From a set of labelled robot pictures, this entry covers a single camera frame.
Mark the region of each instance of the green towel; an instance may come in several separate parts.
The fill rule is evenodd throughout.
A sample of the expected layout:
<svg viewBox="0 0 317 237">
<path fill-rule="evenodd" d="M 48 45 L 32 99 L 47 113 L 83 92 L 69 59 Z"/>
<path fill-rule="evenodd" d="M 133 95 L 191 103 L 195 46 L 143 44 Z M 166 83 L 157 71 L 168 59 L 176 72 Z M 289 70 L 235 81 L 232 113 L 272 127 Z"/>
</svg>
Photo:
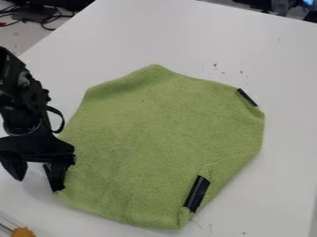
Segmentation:
<svg viewBox="0 0 317 237">
<path fill-rule="evenodd" d="M 199 211 L 259 152 L 263 128 L 264 114 L 235 87 L 158 65 L 139 69 L 86 92 L 60 135 L 78 159 L 57 199 L 179 229 L 194 216 L 184 203 L 197 176 L 210 182 Z"/>
</svg>

